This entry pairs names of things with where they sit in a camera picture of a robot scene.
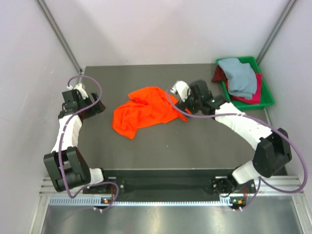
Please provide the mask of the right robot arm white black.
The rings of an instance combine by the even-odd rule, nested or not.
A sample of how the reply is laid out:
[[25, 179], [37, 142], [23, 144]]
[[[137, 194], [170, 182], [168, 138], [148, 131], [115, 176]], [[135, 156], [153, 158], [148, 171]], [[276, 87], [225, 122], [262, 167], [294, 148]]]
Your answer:
[[170, 89], [179, 95], [176, 107], [191, 114], [201, 112], [229, 127], [255, 150], [253, 159], [233, 170], [227, 181], [233, 193], [245, 188], [246, 182], [259, 176], [270, 178], [292, 159], [290, 144], [285, 140], [287, 132], [279, 129], [276, 133], [263, 123], [248, 118], [222, 95], [216, 97], [208, 89], [205, 81], [197, 80], [191, 84], [177, 81]]

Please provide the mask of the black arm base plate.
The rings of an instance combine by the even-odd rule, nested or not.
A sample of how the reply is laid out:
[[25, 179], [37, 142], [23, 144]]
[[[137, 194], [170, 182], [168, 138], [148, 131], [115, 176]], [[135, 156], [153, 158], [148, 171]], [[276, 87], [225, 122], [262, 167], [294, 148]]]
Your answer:
[[224, 195], [252, 194], [254, 181], [242, 185], [231, 169], [105, 170], [104, 180], [119, 186], [119, 202], [217, 201]]

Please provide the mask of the orange t shirt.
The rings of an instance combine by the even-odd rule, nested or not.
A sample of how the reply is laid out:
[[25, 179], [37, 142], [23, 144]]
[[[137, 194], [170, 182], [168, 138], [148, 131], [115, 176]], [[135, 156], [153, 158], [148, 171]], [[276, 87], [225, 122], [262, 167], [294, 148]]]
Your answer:
[[187, 117], [172, 105], [178, 103], [172, 95], [159, 87], [150, 86], [128, 94], [129, 100], [113, 111], [112, 128], [120, 135], [134, 139], [138, 129], [165, 124]]

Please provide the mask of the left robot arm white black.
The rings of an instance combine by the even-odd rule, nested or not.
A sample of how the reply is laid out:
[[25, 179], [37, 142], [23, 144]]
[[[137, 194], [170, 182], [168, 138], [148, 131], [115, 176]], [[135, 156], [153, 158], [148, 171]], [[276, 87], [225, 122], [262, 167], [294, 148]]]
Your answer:
[[101, 168], [91, 169], [78, 150], [78, 137], [83, 121], [102, 113], [106, 107], [98, 99], [97, 93], [88, 96], [83, 85], [69, 86], [62, 92], [64, 103], [58, 115], [59, 131], [51, 153], [43, 158], [44, 165], [57, 192], [66, 190], [61, 174], [64, 168], [69, 189], [83, 185], [93, 185], [99, 193], [109, 191], [111, 182], [103, 175]]

